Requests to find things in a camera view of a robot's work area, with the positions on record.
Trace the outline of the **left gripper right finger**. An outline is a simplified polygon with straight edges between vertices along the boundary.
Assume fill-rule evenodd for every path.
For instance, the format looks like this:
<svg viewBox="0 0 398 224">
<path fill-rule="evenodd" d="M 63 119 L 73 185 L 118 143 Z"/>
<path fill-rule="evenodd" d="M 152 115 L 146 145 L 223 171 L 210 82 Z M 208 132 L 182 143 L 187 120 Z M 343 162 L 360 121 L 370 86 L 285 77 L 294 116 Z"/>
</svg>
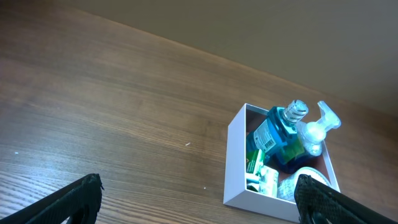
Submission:
<svg viewBox="0 0 398 224">
<path fill-rule="evenodd" d="M 309 175 L 299 175 L 294 198 L 300 224 L 397 224 Z"/>
</svg>

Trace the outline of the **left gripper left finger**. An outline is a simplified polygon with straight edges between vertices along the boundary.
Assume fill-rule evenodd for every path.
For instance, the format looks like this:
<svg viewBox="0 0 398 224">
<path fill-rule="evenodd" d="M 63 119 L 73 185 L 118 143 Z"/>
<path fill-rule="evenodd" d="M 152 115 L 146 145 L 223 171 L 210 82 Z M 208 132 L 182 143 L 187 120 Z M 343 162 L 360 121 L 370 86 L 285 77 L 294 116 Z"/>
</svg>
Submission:
<svg viewBox="0 0 398 224">
<path fill-rule="evenodd" d="M 43 199 L 1 219 L 1 223 L 95 223 L 103 185 L 99 174 L 88 174 Z"/>
</svg>

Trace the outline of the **cotton swab round container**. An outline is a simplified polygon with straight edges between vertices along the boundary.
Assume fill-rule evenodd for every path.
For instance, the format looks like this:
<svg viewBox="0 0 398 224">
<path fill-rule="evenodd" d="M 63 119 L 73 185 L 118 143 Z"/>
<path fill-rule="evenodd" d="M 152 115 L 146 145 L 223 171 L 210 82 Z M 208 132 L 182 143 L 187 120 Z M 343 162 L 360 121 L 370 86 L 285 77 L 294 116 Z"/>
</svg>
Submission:
<svg viewBox="0 0 398 224">
<path fill-rule="evenodd" d="M 299 175 L 309 175 L 313 179 L 331 187 L 330 181 L 318 170 L 311 167 L 303 167 L 292 174 L 290 177 L 282 180 L 277 186 L 277 198 L 295 202 L 294 192 L 299 179 Z"/>
</svg>

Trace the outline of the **clear foam pump bottle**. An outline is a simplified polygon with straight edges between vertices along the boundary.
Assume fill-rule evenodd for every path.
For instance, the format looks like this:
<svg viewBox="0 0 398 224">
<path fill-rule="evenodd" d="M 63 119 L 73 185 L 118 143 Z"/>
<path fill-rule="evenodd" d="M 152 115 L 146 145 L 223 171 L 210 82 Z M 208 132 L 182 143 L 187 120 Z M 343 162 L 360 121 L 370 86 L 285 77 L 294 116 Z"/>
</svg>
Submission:
<svg viewBox="0 0 398 224">
<path fill-rule="evenodd" d="M 341 126 L 341 120 L 324 102 L 319 101 L 321 118 L 318 121 L 296 124 L 297 137 L 295 141 L 284 146 L 275 155 L 275 163 L 286 174 L 293 174 L 323 152 L 322 144 L 326 134 L 331 129 Z"/>
</svg>

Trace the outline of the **teal mouthwash bottle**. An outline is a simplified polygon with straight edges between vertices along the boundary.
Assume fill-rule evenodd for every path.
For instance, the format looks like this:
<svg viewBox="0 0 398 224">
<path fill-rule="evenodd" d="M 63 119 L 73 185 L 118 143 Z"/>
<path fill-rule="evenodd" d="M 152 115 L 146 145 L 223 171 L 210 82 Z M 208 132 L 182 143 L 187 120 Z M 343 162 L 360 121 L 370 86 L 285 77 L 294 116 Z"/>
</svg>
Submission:
<svg viewBox="0 0 398 224">
<path fill-rule="evenodd" d="M 308 111 L 308 106 L 301 100 L 293 100 L 287 107 L 272 107 L 266 119 L 246 137 L 247 152 L 260 150 L 266 157 L 272 157 L 296 140 L 296 125 Z"/>
</svg>

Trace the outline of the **blue disposable razor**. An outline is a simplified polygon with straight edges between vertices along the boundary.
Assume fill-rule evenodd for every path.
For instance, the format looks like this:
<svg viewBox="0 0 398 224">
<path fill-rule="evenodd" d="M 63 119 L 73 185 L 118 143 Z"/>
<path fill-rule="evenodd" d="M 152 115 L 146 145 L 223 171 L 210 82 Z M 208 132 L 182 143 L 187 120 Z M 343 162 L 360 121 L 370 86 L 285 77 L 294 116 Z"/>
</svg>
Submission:
<svg viewBox="0 0 398 224">
<path fill-rule="evenodd" d="M 249 175 L 248 177 L 246 177 L 246 182 L 248 184 L 258 184 L 260 182 L 260 177 L 256 176 L 256 175 Z"/>
</svg>

